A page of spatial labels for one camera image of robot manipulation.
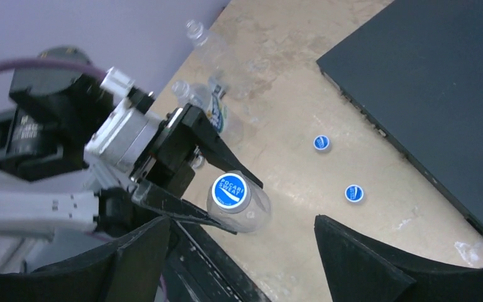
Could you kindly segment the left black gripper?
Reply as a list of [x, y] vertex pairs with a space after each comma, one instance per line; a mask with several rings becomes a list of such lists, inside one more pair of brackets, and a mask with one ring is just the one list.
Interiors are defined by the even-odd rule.
[[163, 119], [149, 117], [158, 122], [158, 129], [132, 175], [138, 185], [131, 200], [178, 222], [212, 226], [236, 235], [207, 211], [177, 197], [184, 195], [196, 175], [191, 167], [195, 150], [198, 148], [210, 164], [224, 172], [240, 171], [260, 188], [263, 182], [238, 160], [201, 108], [187, 104]]

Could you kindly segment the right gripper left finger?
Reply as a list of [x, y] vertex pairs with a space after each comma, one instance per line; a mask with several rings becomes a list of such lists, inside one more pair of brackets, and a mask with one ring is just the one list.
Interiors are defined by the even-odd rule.
[[0, 274], [0, 301], [153, 301], [169, 237], [170, 220], [161, 216], [34, 272]]

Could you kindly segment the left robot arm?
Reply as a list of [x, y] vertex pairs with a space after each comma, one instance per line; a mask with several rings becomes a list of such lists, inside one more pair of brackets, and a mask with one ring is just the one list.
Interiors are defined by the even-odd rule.
[[232, 232], [183, 199], [198, 153], [263, 186], [202, 109], [187, 104], [159, 117], [152, 92], [76, 48], [0, 61], [0, 73], [9, 70], [15, 107], [0, 112], [0, 274], [24, 271], [30, 252], [62, 229], [120, 237], [166, 216]]

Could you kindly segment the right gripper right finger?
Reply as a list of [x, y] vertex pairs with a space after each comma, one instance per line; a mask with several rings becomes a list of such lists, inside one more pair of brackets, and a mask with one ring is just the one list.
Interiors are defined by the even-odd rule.
[[483, 301], [483, 268], [411, 254], [326, 215], [314, 234], [333, 301]]

